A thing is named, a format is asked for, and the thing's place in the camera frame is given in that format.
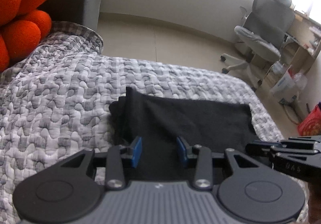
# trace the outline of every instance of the gray chair seat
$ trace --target gray chair seat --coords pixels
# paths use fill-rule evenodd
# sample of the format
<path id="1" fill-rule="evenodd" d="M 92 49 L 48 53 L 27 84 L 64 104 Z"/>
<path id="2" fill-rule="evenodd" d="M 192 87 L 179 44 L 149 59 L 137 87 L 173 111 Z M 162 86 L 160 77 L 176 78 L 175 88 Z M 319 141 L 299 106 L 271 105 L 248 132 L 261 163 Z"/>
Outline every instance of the gray chair seat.
<path id="1" fill-rule="evenodd" d="M 280 51 L 271 43 L 268 43 L 262 37 L 249 31 L 245 27 L 236 26 L 235 33 L 246 43 L 256 54 L 269 62 L 280 60 Z"/>

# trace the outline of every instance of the black cloth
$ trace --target black cloth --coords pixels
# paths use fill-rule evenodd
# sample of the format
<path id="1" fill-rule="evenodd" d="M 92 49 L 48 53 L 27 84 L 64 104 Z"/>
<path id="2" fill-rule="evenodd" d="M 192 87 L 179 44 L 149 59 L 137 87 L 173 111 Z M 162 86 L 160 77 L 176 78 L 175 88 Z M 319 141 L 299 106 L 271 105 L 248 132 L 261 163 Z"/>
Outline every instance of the black cloth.
<path id="1" fill-rule="evenodd" d="M 129 179 L 191 180 L 193 170 L 183 169 L 178 160 L 178 136 L 191 146 L 200 144 L 221 153 L 226 148 L 245 152 L 246 144 L 258 139 L 246 104 L 160 98 L 126 88 L 126 96 L 110 104 L 109 110 L 115 144 L 142 137 L 138 167 L 125 171 Z"/>

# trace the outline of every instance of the metal screw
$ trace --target metal screw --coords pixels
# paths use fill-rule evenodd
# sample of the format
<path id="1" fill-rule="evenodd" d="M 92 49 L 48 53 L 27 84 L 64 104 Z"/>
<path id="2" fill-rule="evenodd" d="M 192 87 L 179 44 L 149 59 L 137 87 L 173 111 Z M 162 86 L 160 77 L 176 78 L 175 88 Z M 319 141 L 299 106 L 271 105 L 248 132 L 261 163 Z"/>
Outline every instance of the metal screw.
<path id="1" fill-rule="evenodd" d="M 163 188 L 163 187 L 164 187 L 164 185 L 161 184 L 161 183 L 158 183 L 158 184 L 155 185 L 156 189 L 160 189 L 160 188 Z"/>
<path id="2" fill-rule="evenodd" d="M 107 185 L 111 188 L 121 188 L 123 186 L 123 183 L 120 180 L 112 179 L 107 182 Z"/>
<path id="3" fill-rule="evenodd" d="M 199 180 L 195 181 L 195 184 L 197 187 L 200 187 L 200 188 L 207 188 L 211 185 L 211 183 L 205 179 L 199 179 Z"/>

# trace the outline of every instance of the orange plush toy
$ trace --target orange plush toy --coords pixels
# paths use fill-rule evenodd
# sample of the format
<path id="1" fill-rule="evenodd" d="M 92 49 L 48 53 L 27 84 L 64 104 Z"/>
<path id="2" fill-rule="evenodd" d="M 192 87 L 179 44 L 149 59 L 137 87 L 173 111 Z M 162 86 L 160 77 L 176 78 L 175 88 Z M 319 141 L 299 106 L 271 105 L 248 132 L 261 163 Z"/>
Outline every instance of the orange plush toy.
<path id="1" fill-rule="evenodd" d="M 0 0 L 0 72 L 26 58 L 51 29 L 51 18 L 37 10 L 46 0 Z"/>

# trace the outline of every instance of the bed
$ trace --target bed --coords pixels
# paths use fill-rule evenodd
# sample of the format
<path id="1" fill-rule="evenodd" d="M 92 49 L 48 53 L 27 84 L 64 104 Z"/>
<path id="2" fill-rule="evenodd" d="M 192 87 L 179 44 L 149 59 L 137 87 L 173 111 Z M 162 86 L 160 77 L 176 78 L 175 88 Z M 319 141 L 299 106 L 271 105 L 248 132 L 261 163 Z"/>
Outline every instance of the bed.
<path id="1" fill-rule="evenodd" d="M 159 97 L 249 104 L 259 138 L 283 139 L 255 93 L 235 77 L 102 56 L 102 49 L 102 38 L 93 30 L 54 22 L 28 58 L 0 75 L 0 222 L 19 222 L 12 193 L 23 179 L 81 149 L 108 150 L 109 104 L 125 95 L 126 86 Z M 103 172 L 96 181 L 103 181 Z M 299 221 L 307 212 L 305 206 Z"/>

